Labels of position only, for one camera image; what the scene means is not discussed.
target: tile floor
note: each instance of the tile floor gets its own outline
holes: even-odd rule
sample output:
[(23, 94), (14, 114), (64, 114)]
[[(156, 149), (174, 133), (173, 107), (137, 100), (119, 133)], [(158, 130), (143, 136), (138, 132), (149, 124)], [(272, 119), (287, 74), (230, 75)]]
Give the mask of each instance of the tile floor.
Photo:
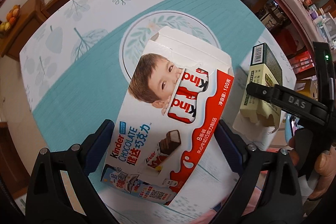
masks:
[[(20, 64), (5, 56), (0, 58), (0, 118), (7, 121), (17, 152), (31, 174), (39, 150), (47, 147), (30, 112), (22, 81)], [(74, 208), (83, 212), (67, 174), (62, 174)]]

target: kinder chocolate box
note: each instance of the kinder chocolate box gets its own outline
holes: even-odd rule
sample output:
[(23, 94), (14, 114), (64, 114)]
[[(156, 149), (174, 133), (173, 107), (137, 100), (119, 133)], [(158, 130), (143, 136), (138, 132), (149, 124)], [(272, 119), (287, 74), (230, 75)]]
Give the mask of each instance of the kinder chocolate box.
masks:
[(168, 205), (207, 147), (232, 82), (227, 53), (162, 28), (147, 42), (132, 76), (101, 181)]

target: kinder logo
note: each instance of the kinder logo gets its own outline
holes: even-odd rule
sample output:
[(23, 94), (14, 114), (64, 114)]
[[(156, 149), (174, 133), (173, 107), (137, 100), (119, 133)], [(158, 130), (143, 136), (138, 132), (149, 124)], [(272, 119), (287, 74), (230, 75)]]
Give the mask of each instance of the kinder logo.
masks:
[(195, 75), (191, 75), (187, 72), (183, 74), (182, 80), (189, 80), (190, 82), (194, 83), (195, 86), (197, 86), (200, 89), (203, 89), (205, 91), (208, 87), (208, 81), (204, 81), (204, 79), (199, 78)]
[(120, 148), (123, 142), (124, 142), (124, 137), (119, 135), (117, 141), (115, 142), (115, 148), (112, 150), (110, 154), (111, 157), (118, 158), (118, 155), (120, 153)]
[(180, 101), (179, 99), (174, 98), (171, 106), (178, 106), (179, 108), (184, 109), (185, 112), (192, 114), (193, 117), (196, 116), (196, 108), (193, 105), (188, 104), (184, 101)]
[(148, 164), (152, 158), (154, 158), (156, 156), (156, 152), (153, 152), (152, 154), (150, 154), (150, 156), (148, 158), (146, 158), (146, 164)]

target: teal stripe on tablecloth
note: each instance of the teal stripe on tablecloth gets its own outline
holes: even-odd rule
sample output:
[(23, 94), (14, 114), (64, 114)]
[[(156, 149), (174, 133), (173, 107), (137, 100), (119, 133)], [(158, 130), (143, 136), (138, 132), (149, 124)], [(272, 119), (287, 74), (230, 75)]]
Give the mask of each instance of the teal stripe on tablecloth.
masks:
[[(115, 121), (128, 83), (119, 65), (124, 32), (139, 17), (156, 10), (178, 10), (208, 25), (235, 69), (265, 29), (240, 0), (165, 0), (123, 23), (92, 47), (56, 81), (33, 111), (51, 151), (82, 143), (105, 119)], [(97, 190), (103, 161), (90, 175)]]

